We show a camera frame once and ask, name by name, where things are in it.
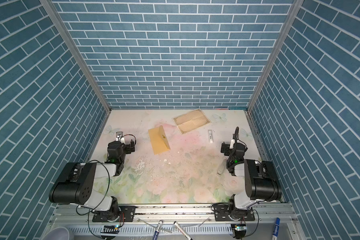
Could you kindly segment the beige letter paper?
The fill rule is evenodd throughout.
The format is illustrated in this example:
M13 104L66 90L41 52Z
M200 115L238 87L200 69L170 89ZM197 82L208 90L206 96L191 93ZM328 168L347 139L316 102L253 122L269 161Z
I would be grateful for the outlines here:
M172 118L179 132L184 135L211 123L201 109L192 110L186 114Z

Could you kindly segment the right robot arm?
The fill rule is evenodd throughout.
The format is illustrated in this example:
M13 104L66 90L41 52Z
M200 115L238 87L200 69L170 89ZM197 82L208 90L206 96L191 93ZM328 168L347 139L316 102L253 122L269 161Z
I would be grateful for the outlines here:
M228 157L225 169L233 177L244 179L245 190L233 194L228 202L228 216L234 221L253 221L252 207L262 202L279 201L282 187L274 164L245 159L248 147L242 143L222 143L221 153Z

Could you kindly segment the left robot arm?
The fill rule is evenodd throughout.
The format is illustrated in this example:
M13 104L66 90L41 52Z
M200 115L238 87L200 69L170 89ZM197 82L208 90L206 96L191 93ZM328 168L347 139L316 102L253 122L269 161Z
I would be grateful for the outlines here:
M107 147L106 161L91 160L86 164L70 162L65 165L49 193L49 201L57 204L74 204L88 209L94 223L132 222L135 206L120 206L116 197L99 193L93 189L94 180L107 178L106 191L110 180L119 176L124 168L125 157L135 151L136 140L124 142L118 137Z

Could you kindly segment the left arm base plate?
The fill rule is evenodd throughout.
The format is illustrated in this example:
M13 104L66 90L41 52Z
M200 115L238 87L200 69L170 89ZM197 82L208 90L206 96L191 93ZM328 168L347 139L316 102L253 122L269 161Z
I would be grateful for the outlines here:
M95 211L92 221L94 223L124 223L133 222L136 206L118 206L114 212L112 209L106 212Z

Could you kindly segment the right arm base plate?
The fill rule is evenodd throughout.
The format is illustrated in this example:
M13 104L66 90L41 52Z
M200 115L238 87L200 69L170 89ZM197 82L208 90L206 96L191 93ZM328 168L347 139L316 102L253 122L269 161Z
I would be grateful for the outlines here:
M226 204L213 204L211 205L211 210L213 211L215 216L215 221L217 222L227 222L227 221L251 222L255 220L253 211L239 210L236 208L233 208L231 210L230 207Z

